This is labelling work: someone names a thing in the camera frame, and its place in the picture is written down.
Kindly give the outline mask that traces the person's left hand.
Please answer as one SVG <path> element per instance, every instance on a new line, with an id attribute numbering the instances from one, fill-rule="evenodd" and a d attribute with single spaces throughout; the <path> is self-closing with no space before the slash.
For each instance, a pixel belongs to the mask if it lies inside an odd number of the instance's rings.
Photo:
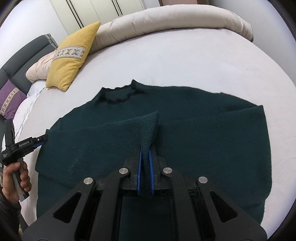
<path id="1" fill-rule="evenodd" d="M 2 193 L 4 197 L 10 202 L 12 205 L 17 205 L 19 202 L 19 196 L 17 190 L 15 188 L 13 173 L 20 169 L 21 164 L 19 162 L 11 163 L 8 166 L 5 166 L 3 172 L 3 189 Z M 30 182 L 29 170 L 27 168 L 27 163 L 23 162 L 23 171 L 20 175 L 21 178 L 21 187 L 25 190 L 25 192 L 30 192 L 32 188 L 32 184 Z"/>

